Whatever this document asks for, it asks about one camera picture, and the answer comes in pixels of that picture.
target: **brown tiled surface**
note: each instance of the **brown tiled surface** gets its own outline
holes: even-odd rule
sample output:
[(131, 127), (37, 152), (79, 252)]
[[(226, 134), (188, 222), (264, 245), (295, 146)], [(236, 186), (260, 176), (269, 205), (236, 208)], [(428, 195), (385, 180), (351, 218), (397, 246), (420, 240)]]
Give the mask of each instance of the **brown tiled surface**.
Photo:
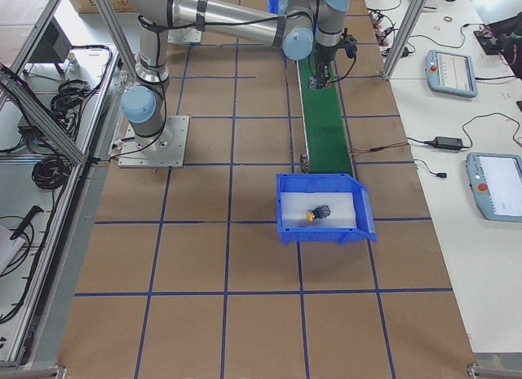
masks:
[[(374, 42), (363, 0), (351, 14), (351, 33)], [(473, 359), (409, 148), (356, 157), (378, 243), (284, 246), (275, 177), (299, 172), (290, 162), (306, 151), (295, 64), (202, 41), (168, 55), (168, 112), (192, 116), (188, 165), (109, 167), (59, 363), (72, 379), (466, 378)], [(359, 52), (358, 78), (340, 85), (353, 147), (404, 142), (378, 48)], [(349, 64), (338, 55), (340, 73)]]

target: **blue bin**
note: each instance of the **blue bin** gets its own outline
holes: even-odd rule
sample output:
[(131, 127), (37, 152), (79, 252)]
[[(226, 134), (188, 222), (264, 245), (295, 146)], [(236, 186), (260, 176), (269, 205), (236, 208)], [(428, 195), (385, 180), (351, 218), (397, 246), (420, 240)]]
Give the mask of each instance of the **blue bin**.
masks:
[[(343, 245), (356, 240), (377, 241), (374, 219), (369, 205), (368, 189), (348, 174), (278, 174), (277, 177), (277, 231), (281, 242), (338, 242)], [(340, 193), (353, 196), (356, 227), (284, 227), (281, 197), (284, 192)]]

